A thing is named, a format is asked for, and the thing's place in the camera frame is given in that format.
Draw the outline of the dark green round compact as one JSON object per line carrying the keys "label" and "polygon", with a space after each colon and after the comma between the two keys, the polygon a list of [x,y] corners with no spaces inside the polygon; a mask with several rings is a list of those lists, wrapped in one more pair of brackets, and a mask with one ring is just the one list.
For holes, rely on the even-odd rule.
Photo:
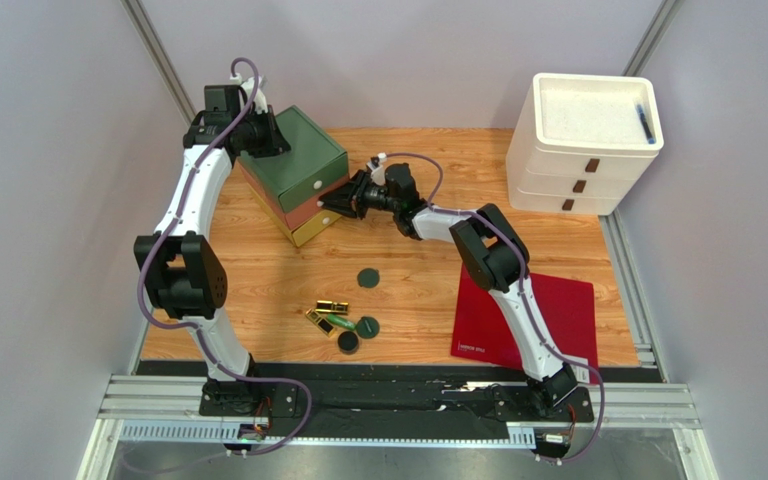
{"label": "dark green round compact", "polygon": [[371,289],[379,285],[380,272],[375,268],[364,268],[356,276],[358,285],[361,288]]}

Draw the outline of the pink drawer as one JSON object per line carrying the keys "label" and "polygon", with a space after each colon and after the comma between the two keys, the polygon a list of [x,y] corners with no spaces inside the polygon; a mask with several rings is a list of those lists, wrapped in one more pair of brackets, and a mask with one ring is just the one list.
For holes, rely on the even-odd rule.
{"label": "pink drawer", "polygon": [[268,197],[264,188],[259,184],[259,182],[252,174],[250,174],[245,169],[242,169],[242,173],[250,188],[252,189],[252,193],[255,196],[255,199],[260,200],[263,210],[267,214],[271,214],[279,226],[286,227],[289,231],[296,230],[306,221],[310,220],[315,214],[321,211],[319,197],[322,194],[335,190],[337,187],[344,185],[349,180],[347,175],[343,175],[327,187],[323,187],[321,190],[315,191],[310,198],[305,200],[298,207],[288,212],[284,212],[278,203]]}

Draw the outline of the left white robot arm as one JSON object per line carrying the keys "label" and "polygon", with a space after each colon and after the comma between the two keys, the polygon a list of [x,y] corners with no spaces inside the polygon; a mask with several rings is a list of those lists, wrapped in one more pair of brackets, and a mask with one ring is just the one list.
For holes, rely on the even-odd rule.
{"label": "left white robot arm", "polygon": [[290,146],[260,89],[260,77],[205,88],[205,108],[183,137],[182,171],[154,233],[136,238],[137,300],[149,323],[185,330],[207,363],[204,400],[254,408],[263,381],[241,345],[224,305],[228,275],[209,243],[221,189],[243,153],[282,154]]}

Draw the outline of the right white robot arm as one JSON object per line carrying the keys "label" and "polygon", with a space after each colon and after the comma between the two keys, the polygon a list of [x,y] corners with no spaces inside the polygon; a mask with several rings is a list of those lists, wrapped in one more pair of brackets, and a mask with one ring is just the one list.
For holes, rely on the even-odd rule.
{"label": "right white robot arm", "polygon": [[529,252],[502,211],[489,203],[474,210],[440,207],[421,197],[405,163],[384,170],[384,183],[359,170],[343,186],[321,195],[328,211],[363,219],[370,210],[389,212],[400,233],[415,240],[453,244],[472,281],[496,302],[512,334],[532,401],[557,408],[578,379],[549,332],[534,295]]}

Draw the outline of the green top drawer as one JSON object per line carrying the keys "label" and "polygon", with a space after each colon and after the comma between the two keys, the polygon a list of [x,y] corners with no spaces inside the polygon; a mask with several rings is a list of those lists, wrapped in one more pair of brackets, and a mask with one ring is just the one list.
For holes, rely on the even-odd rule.
{"label": "green top drawer", "polygon": [[238,161],[289,212],[347,177],[348,153],[296,105],[278,113],[276,122],[291,150],[263,158],[244,153]]}

